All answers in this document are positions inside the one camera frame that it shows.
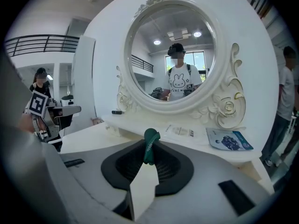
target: black metal railing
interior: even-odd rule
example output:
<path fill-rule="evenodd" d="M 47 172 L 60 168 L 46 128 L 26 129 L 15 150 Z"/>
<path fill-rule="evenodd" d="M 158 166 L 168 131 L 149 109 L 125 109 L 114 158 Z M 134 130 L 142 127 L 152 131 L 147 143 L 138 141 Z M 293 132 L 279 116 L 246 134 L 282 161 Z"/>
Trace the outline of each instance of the black metal railing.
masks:
<path fill-rule="evenodd" d="M 131 60 L 132 60 L 132 65 L 133 66 L 136 66 L 136 67 L 141 68 L 143 70 L 147 70 L 147 71 L 152 72 L 152 73 L 154 72 L 153 71 L 154 66 L 152 64 L 136 57 L 135 55 L 132 55 Z"/>
<path fill-rule="evenodd" d="M 79 37 L 68 35 L 26 35 L 5 41 L 9 56 L 36 52 L 62 51 L 75 52 Z"/>

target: person in black shirt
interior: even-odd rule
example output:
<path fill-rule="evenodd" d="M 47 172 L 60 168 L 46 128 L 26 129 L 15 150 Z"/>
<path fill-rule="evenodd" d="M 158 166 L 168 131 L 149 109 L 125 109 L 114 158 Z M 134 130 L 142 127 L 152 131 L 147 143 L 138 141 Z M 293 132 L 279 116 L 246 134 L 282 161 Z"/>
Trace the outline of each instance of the person in black shirt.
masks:
<path fill-rule="evenodd" d="M 49 98 L 51 98 L 50 90 L 44 83 L 47 81 L 47 72 L 44 68 L 39 68 L 34 75 L 33 84 L 30 86 L 30 91 L 36 90 Z"/>

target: green object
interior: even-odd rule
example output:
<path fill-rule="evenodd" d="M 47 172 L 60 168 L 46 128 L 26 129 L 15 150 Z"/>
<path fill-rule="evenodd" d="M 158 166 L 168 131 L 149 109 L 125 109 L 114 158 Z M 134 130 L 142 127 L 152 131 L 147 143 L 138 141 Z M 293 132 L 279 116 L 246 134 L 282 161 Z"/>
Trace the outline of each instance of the green object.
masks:
<path fill-rule="evenodd" d="M 147 129 L 144 132 L 144 140 L 145 140 L 145 153 L 144 153 L 144 158 L 143 162 L 145 164 L 149 165 L 154 165 L 154 151 L 153 151 L 153 145 L 156 140 L 159 140 L 160 133 L 157 132 L 155 129 Z"/>

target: hat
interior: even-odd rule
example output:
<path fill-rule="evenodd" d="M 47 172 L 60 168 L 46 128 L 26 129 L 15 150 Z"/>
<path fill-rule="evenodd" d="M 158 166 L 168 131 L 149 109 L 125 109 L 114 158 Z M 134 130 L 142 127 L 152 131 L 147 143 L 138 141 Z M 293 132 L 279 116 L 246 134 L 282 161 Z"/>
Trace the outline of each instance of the hat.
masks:
<path fill-rule="evenodd" d="M 36 76 L 38 78 L 46 78 L 47 77 L 47 72 L 45 68 L 38 68 L 36 71 Z"/>
<path fill-rule="evenodd" d="M 171 56 L 175 52 L 183 52 L 186 53 L 184 47 L 181 43 L 174 43 L 172 46 L 169 47 L 168 55 Z"/>

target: shoe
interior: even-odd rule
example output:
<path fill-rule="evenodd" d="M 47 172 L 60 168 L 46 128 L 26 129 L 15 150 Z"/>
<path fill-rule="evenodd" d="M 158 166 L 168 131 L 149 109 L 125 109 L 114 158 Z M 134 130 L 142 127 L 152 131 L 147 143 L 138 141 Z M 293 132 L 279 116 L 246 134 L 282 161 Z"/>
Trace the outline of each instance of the shoe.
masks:
<path fill-rule="evenodd" d="M 270 160 L 266 160 L 265 163 L 267 164 L 267 166 L 271 167 L 273 165 L 273 163 Z"/>
<path fill-rule="evenodd" d="M 275 166 L 278 167 L 281 163 L 282 163 L 282 160 L 279 159 L 279 160 L 275 163 Z"/>

